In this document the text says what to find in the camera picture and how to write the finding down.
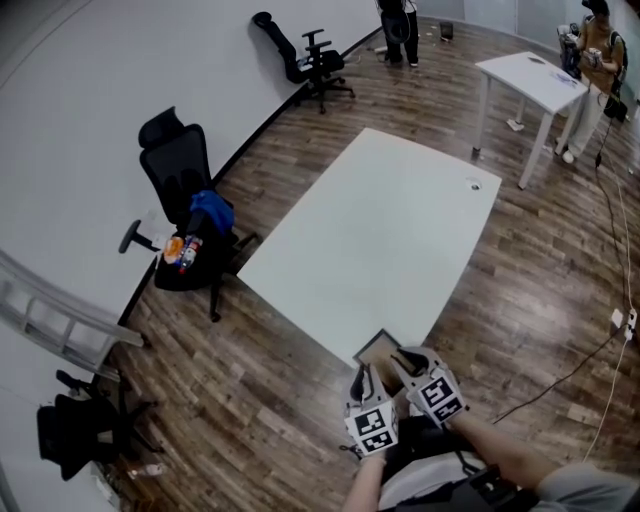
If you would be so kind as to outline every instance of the black hair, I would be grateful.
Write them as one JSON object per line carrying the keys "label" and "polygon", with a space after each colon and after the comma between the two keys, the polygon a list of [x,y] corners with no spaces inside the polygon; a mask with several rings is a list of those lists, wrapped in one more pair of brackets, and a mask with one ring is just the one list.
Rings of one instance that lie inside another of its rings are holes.
{"label": "black hair", "polygon": [[602,14],[609,16],[609,5],[606,0],[590,0],[589,9],[593,11],[593,14]]}

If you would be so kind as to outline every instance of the table leg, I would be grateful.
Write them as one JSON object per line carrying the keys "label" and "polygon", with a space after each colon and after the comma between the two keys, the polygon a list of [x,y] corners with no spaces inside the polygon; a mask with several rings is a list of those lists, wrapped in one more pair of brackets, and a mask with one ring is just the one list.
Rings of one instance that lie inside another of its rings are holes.
{"label": "table leg", "polygon": [[489,91],[491,89],[491,77],[482,73],[480,81],[480,112],[478,112],[478,125],[476,126],[476,140],[473,149],[480,151],[482,148],[482,133],[487,118],[487,107],[489,106]]}
{"label": "table leg", "polygon": [[516,114],[516,123],[522,124],[522,116],[524,115],[524,109],[527,106],[527,98],[524,96],[520,99],[520,106],[518,106],[518,113]]}
{"label": "table leg", "polygon": [[562,130],[562,135],[560,136],[560,140],[558,140],[558,145],[556,146],[556,155],[561,155],[563,153],[562,150],[567,145],[569,135],[571,135],[571,130],[576,122],[576,118],[578,117],[578,112],[580,112],[580,107],[582,106],[584,98],[584,95],[580,96],[573,102],[573,105],[571,105],[571,112],[569,113],[567,122],[564,125],[564,130]]}
{"label": "table leg", "polygon": [[542,117],[542,122],[540,123],[540,130],[538,130],[536,143],[533,145],[533,150],[531,151],[531,155],[529,155],[529,161],[527,162],[527,166],[524,168],[524,172],[522,173],[522,177],[520,178],[520,183],[518,183],[518,186],[523,190],[527,186],[529,178],[533,174],[533,170],[538,163],[540,151],[542,151],[542,146],[544,146],[544,142],[549,136],[551,121],[553,121],[553,116],[545,112],[544,116]]}

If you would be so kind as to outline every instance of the blue cloth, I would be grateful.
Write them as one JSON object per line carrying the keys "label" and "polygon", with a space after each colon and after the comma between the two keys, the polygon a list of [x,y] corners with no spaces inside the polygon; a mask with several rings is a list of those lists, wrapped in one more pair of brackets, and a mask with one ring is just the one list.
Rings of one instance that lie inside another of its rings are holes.
{"label": "blue cloth", "polygon": [[189,211],[193,213],[196,210],[204,210],[222,236],[231,231],[234,221],[233,208],[213,190],[203,190],[191,196]]}

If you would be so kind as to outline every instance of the person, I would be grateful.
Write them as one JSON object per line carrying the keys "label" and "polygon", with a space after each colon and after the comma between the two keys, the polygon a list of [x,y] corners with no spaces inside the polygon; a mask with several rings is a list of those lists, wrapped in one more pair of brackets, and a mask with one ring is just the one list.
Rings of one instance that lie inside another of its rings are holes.
{"label": "person", "polygon": [[[418,9],[414,0],[399,0],[403,4],[404,12],[409,21],[409,38],[404,42],[404,51],[407,54],[409,66],[418,67]],[[378,3],[378,12],[382,12]],[[389,39],[385,32],[387,40],[387,58],[391,64],[400,64],[402,62],[402,52],[400,45]]]}
{"label": "person", "polygon": [[[449,382],[457,387],[452,374]],[[460,390],[455,391],[461,397]],[[591,464],[561,466],[468,410],[458,411],[446,421],[447,428],[440,429],[407,398],[412,416],[399,422],[399,444],[362,459],[342,512],[393,511],[399,505],[444,502],[448,498],[442,497],[450,495],[458,482],[488,466],[497,466],[503,480],[525,491],[517,503],[526,506],[509,510],[640,510],[639,484],[630,478]],[[393,400],[399,410],[399,400]]]}
{"label": "person", "polygon": [[[613,29],[606,0],[590,0],[589,8],[593,17],[585,18],[577,42],[578,50],[582,51],[579,64],[582,83],[588,87],[589,92],[578,112],[568,147],[562,155],[562,159],[568,164],[574,163],[582,154],[598,126],[611,95],[615,75],[621,69],[624,58],[624,44],[620,38],[611,46]],[[600,51],[601,58],[594,59],[590,54],[592,49]]]}

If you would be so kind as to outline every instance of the white shoe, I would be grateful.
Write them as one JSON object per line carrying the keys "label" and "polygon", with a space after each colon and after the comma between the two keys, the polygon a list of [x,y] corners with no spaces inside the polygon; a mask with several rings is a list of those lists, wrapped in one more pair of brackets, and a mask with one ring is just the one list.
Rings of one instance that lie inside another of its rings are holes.
{"label": "white shoe", "polygon": [[566,164],[572,164],[576,161],[576,157],[573,156],[573,153],[571,153],[571,151],[565,151],[562,155],[562,159]]}

